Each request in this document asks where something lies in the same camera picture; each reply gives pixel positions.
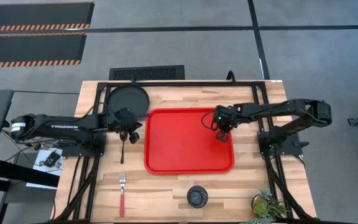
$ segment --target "wooden tabletop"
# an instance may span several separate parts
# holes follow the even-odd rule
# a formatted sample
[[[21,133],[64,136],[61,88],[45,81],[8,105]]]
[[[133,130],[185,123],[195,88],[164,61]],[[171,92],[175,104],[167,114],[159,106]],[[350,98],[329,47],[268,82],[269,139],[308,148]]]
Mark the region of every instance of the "wooden tabletop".
[[[279,103],[287,99],[282,82],[265,82],[270,103]],[[97,84],[97,81],[83,82],[76,116],[83,116],[93,106]],[[251,87],[248,86],[153,86],[144,89],[150,97],[149,110],[211,108],[216,105],[254,102]],[[258,95],[263,102],[262,94]],[[277,117],[273,122],[281,126],[290,120],[291,117],[288,116]],[[239,222],[254,218],[251,200],[258,194],[259,189],[269,188],[265,164],[259,154],[258,130],[258,124],[255,122],[242,124],[232,131],[235,164],[231,171],[224,174],[195,175],[149,173],[144,167],[145,126],[138,130],[140,140],[137,143],[126,142],[125,163],[120,164],[122,143],[117,134],[108,133],[106,151],[99,163],[91,221]],[[64,162],[55,198],[57,215],[67,204],[76,161],[76,157],[71,157]],[[315,216],[303,164],[293,156],[282,156],[282,161],[289,191],[307,213]],[[81,165],[76,175],[73,195],[78,187],[80,169]],[[119,216],[120,172],[124,172],[127,179],[124,218]],[[186,201],[187,191],[194,185],[203,186],[209,195],[207,205],[200,209],[192,208]],[[85,215],[87,198],[86,192],[81,204],[80,217]]]

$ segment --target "small container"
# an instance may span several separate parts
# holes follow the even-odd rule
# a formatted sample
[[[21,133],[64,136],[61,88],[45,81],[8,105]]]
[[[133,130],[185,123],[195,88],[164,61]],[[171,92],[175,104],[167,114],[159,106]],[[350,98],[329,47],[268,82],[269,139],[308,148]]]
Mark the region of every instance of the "small container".
[[[208,193],[201,186],[194,186],[187,192],[187,202],[193,208],[202,208],[208,201]]]

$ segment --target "fork handle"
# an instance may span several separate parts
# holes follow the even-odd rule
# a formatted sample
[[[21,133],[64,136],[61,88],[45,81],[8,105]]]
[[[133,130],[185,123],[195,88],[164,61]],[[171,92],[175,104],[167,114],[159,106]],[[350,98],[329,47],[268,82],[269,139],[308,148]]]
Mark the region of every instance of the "fork handle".
[[[121,199],[119,204],[119,216],[124,217],[124,191],[121,191]]]

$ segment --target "red tray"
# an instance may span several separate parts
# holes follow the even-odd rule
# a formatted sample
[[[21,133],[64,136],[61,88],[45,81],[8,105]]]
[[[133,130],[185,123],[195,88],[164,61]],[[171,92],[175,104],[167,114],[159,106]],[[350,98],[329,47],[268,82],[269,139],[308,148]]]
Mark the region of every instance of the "red tray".
[[[226,142],[201,124],[213,108],[156,109],[146,119],[144,164],[153,174],[201,174],[233,168],[231,135]],[[204,118],[209,126],[212,113]]]

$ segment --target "fork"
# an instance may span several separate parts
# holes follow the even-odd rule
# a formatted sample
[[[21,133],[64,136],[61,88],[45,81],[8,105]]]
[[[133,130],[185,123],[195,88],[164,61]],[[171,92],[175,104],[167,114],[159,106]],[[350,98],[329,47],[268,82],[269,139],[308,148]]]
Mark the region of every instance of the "fork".
[[[119,185],[121,186],[121,200],[119,206],[119,216],[124,217],[124,187],[125,187],[125,175],[123,172],[119,173]]]

